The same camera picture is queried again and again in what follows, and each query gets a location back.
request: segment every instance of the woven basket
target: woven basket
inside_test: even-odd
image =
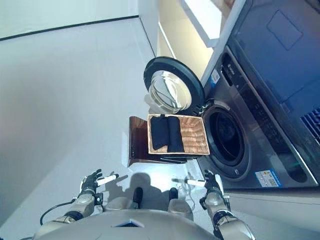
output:
[[[149,154],[189,154],[189,155],[209,155],[210,150],[207,141],[204,121],[198,116],[170,115],[180,120],[180,131],[182,136],[184,152],[168,152],[168,146],[163,146],[154,150],[151,137],[150,120],[153,116],[159,117],[160,114],[149,114],[147,119],[148,130],[148,152]]]

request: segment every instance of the open washer door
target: open washer door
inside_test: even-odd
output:
[[[197,76],[174,58],[160,56],[150,60],[143,79],[157,113],[196,115],[205,103]]]

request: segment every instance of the black cloth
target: black cloth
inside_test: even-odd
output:
[[[153,116],[150,120],[151,138],[154,150],[169,144],[168,118],[164,114]]]
[[[176,116],[168,116],[167,122],[169,128],[168,153],[184,153],[185,149],[182,142],[179,118],[177,118]]]

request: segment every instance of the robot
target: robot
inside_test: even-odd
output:
[[[167,211],[140,209],[143,190],[135,189],[132,200],[118,197],[110,201],[104,212],[92,215],[96,205],[103,202],[103,194],[97,188],[115,180],[119,175],[102,177],[101,169],[84,177],[80,184],[80,194],[64,216],[42,224],[33,240],[254,240],[249,227],[233,215],[229,199],[211,172],[206,171],[204,187],[206,194],[200,204],[209,214],[213,224],[213,234],[193,222],[193,214],[185,200],[178,199],[178,191],[169,192]]]

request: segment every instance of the laundry room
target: laundry room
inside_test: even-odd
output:
[[[0,240],[318,239],[319,21],[0,0]]]

